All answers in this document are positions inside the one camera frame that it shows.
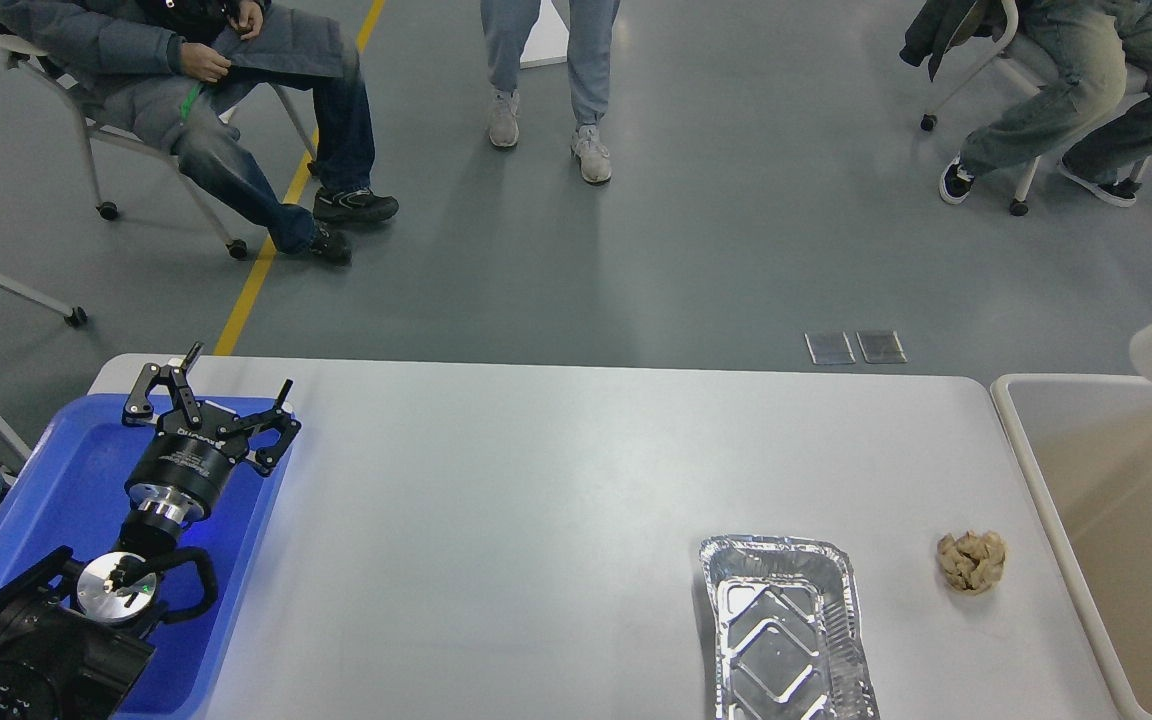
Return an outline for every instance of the chair wheel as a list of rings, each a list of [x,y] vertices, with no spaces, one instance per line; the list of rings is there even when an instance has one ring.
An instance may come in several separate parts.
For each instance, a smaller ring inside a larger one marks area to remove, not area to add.
[[[88,311],[83,310],[82,306],[74,305],[70,309],[70,313],[65,316],[65,324],[69,327],[78,328],[82,325],[88,324]]]

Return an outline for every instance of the sneaker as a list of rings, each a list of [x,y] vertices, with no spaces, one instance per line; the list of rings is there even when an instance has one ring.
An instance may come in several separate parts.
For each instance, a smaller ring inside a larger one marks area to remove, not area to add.
[[[370,187],[348,192],[332,192],[320,187],[314,192],[314,220],[325,223],[379,223],[397,213],[397,200],[371,192]]]
[[[518,145],[518,91],[492,91],[488,108],[488,141],[498,147]]]
[[[3,473],[3,486],[0,488],[0,505],[3,505],[3,500],[8,498],[8,492],[13,486],[15,486],[15,475]]]
[[[602,184],[612,179],[612,153],[598,141],[598,126],[576,128],[573,136],[573,158],[579,159],[579,176],[590,184]]]
[[[1061,158],[1060,162],[1056,164],[1056,170],[1059,170],[1062,176],[1069,177],[1071,181],[1083,185],[1085,190],[1098,197],[1098,199],[1114,205],[1115,209],[1130,209],[1130,206],[1135,205],[1135,192],[1128,184],[1130,181],[1102,184],[1085,181],[1085,179],[1075,176],[1074,170],[1069,169],[1069,165],[1064,164],[1064,158]]]
[[[968,194],[972,192],[973,182],[973,174],[963,169],[963,159],[952,159],[941,176],[941,200],[950,205],[963,204],[963,200],[968,199]]]
[[[349,241],[343,234],[334,232],[325,223],[314,223],[314,240],[310,241],[310,253],[319,256],[329,265],[348,265],[353,250],[349,249]]]

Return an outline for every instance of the robotic arm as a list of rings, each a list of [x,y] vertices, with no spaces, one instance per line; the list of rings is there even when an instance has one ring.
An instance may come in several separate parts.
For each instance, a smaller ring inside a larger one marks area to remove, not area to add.
[[[124,483],[131,510],[113,550],[83,562],[58,547],[0,589],[0,720],[108,719],[154,655],[157,626],[218,600],[211,556],[179,538],[211,516],[238,462],[268,477],[301,424],[283,409],[291,381],[260,414],[198,402],[185,374],[200,350],[195,343],[179,365],[146,364],[123,406],[124,425],[156,432]],[[150,392],[160,386],[172,410],[154,415]],[[266,434],[273,441],[252,446]],[[174,611],[159,586],[182,564],[195,566],[202,599]]]

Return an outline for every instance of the aluminum foil tray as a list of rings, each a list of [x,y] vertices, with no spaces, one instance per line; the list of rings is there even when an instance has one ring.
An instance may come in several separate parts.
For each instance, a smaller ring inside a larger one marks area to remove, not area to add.
[[[700,544],[714,609],[717,720],[877,719],[851,562],[832,544]]]

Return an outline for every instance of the yellow floor line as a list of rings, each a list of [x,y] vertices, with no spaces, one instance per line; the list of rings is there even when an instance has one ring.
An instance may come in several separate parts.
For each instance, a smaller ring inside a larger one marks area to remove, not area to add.
[[[376,21],[380,18],[380,10],[384,8],[385,0],[372,0],[371,10],[367,12],[367,17],[362,21],[362,29],[358,31],[358,37],[355,41],[358,53],[362,53],[367,46],[372,28],[376,28]],[[319,143],[319,134],[314,131],[316,146],[317,143]],[[296,176],[291,177],[291,185],[287,188],[283,202],[296,202],[298,204],[301,196],[305,195],[305,185],[310,182],[310,170],[306,167],[309,162],[310,154],[306,152],[301,158],[301,166],[296,169]],[[278,251],[274,250],[274,241],[270,240],[270,236],[265,236],[260,255],[256,256],[251,272],[247,274],[247,282],[243,283],[243,290],[238,293],[238,300],[234,301],[234,308],[229,311],[229,319],[225,323],[223,329],[220,331],[220,338],[215,342],[212,355],[233,355],[234,346],[238,344],[238,336],[241,336],[243,328],[247,326],[247,319],[250,318],[252,306],[256,305],[256,296],[260,295],[260,288],[265,285],[265,276],[270,274],[270,266],[274,264],[276,256]]]

